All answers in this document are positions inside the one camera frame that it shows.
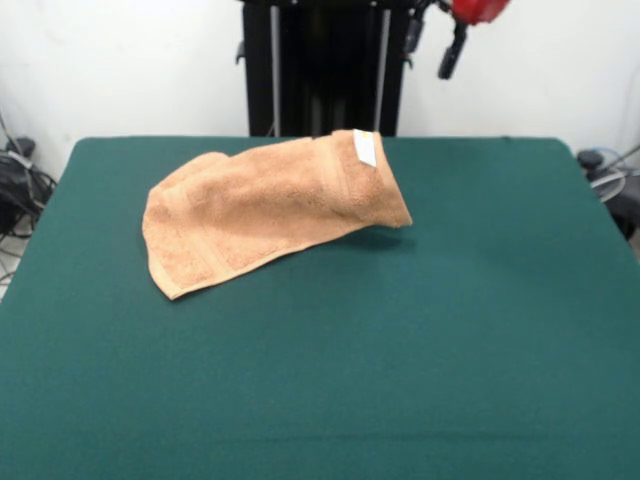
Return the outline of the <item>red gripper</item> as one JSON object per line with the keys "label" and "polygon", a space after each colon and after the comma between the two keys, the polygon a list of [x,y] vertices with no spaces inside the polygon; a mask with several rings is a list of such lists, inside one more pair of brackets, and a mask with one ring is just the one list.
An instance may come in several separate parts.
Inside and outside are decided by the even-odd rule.
{"label": "red gripper", "polygon": [[[451,10],[457,22],[454,37],[446,49],[438,69],[438,78],[449,80],[456,69],[467,40],[468,25],[493,22],[507,7],[510,0],[453,0]],[[424,15],[431,0],[415,2],[409,14],[409,22],[404,40],[403,51],[414,52],[419,44],[424,27]]]}

